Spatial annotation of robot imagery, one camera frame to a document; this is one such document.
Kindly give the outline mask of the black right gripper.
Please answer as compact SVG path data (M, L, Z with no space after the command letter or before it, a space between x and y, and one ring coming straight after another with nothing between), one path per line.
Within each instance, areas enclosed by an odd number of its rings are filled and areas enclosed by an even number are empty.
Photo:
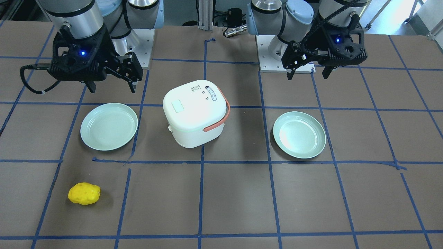
M96 92L95 81L104 81L114 75L128 82L131 93L136 93L136 82L143 69L134 52L120 56L105 25L87 38L74 38L71 27L62 24L53 41L53 57L49 74L60 81L85 82L90 93Z

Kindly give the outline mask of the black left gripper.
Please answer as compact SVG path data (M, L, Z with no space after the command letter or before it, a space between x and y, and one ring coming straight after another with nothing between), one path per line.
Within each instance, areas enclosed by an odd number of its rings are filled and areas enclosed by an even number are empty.
M364 62L368 55L364 47L364 32L358 14L345 14L350 23L344 27L324 21L320 15L314 19L311 35L302 41L290 41L282 55L283 68L287 69L287 79L293 79L295 69L317 62L324 66L322 76L328 79L334 68L356 66Z

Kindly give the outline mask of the green plate near right arm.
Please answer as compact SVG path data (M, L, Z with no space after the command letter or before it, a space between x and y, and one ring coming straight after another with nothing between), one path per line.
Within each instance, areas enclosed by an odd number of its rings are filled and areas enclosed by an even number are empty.
M130 142L137 131L138 121L135 111L125 104L103 104L85 116L80 136L89 148L112 151Z

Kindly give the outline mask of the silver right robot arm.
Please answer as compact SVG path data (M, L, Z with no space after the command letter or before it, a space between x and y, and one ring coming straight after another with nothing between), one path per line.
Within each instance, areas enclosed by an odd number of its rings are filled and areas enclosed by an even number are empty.
M164 25L162 0L40 0L56 29L50 63L31 65L45 70L56 82L80 82L91 93L96 82L113 75L128 83L132 93L150 62L152 38L143 40L138 31L154 33Z

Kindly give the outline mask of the green plate near left arm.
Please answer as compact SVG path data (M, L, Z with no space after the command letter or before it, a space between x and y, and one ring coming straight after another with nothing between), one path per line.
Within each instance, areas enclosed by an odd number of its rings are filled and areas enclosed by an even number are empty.
M272 133L279 148L295 158L314 158L326 146L325 129L305 112L290 111L280 115L273 124Z

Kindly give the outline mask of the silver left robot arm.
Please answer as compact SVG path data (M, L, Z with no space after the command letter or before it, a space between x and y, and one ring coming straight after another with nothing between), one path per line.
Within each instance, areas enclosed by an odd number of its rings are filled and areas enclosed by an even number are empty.
M252 0L248 33L256 36L262 72L314 73L323 67L327 79L338 67L357 66L368 55L360 18L369 0L320 0L315 10L307 0Z

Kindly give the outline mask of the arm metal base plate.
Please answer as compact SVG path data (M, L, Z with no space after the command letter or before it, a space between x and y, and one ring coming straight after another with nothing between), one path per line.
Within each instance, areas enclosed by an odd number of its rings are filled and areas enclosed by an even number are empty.
M119 55L134 52L142 68L149 69L155 31L155 29L133 29L124 38L113 39L112 42Z
M276 35L257 35L257 54L262 73L287 73L281 58L287 44L281 42Z

